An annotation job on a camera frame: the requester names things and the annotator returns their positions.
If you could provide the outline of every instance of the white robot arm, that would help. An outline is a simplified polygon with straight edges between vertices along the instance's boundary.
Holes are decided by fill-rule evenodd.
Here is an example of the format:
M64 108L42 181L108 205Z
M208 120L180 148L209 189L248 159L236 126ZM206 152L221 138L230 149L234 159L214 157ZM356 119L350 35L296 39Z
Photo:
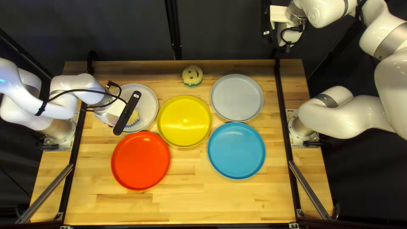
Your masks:
M4 94L0 116L5 121L27 126L55 140L70 140L68 138L73 137L74 126L68 119L76 114L78 98L94 106L107 105L114 99L89 74L54 77L50 84L49 99L73 89L99 91L108 95L75 91L44 102L38 99L41 80L34 74L17 68L13 62L0 58L0 93ZM95 116L109 126L115 126L125 106L125 103L117 100L111 105L94 108Z
M360 19L367 28L359 45L381 60L374 74L380 98L353 97L344 87L330 88L300 106L301 123L290 131L305 135L316 131L347 139L366 129L379 128L407 140L407 22L390 14L384 0L362 2ZM285 28L299 27L306 20L315 28L322 28L345 15L355 16L357 5L357 0L292 0L287 8L270 6L270 21L272 27L275 22L282 22L278 34ZM278 36L278 43L294 43L299 34L288 30Z

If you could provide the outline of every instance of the scrub sponge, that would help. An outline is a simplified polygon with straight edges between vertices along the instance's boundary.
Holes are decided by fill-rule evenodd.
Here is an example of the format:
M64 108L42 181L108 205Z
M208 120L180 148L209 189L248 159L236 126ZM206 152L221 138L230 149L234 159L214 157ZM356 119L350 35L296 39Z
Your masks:
M134 126L139 121L140 121L140 117L138 116L138 110L134 109L129 120L127 121L126 128Z
M204 74L201 68L196 65L188 66L182 72L182 79L184 80L184 84L190 87L198 86L199 84L201 84L203 76Z

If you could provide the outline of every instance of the blue plate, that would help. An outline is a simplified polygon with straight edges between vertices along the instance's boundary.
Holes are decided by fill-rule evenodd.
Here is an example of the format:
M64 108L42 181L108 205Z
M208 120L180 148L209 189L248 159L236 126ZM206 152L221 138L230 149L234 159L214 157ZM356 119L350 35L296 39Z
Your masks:
M208 157L220 174L242 180L261 169L266 148L260 134L252 127L231 122L218 127L210 136Z

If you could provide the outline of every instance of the red plate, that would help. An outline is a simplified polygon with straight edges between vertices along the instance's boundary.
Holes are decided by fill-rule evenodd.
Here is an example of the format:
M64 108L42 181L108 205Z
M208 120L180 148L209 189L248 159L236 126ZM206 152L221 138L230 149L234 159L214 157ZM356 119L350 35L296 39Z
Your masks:
M111 167L119 184L145 190L158 184L170 165L170 150L158 135L141 131L125 137L113 151Z

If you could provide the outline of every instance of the butcher block tabletop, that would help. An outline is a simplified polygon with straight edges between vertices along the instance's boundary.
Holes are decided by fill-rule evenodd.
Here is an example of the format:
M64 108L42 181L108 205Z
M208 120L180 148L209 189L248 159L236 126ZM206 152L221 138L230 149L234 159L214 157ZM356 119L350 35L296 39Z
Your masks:
M199 86L185 86L181 73L189 65L203 70ZM273 60L114 61L95 62L94 76L105 85L138 83L149 87L159 107L179 95L201 99L212 113L212 130L228 122L210 103L210 90L222 76L242 74L256 81L264 96L261 112L244 122L259 132L266 147L261 170L251 178L235 181L216 172L207 155L208 138L195 147L169 145L171 163L166 176L144 191L125 189L113 177L110 159L126 136L87 112L64 223L67 225L168 225L225 223L285 223L295 221L293 197L274 79ZM281 79L287 109L309 99L302 61L281 60ZM64 75L86 73L86 62L66 62ZM156 121L148 131L158 134ZM68 164L70 152L43 152L31 203ZM321 150L293 149L293 157L328 213L333 204ZM32 217L32 222L55 217L63 183ZM306 216L317 216L298 184Z

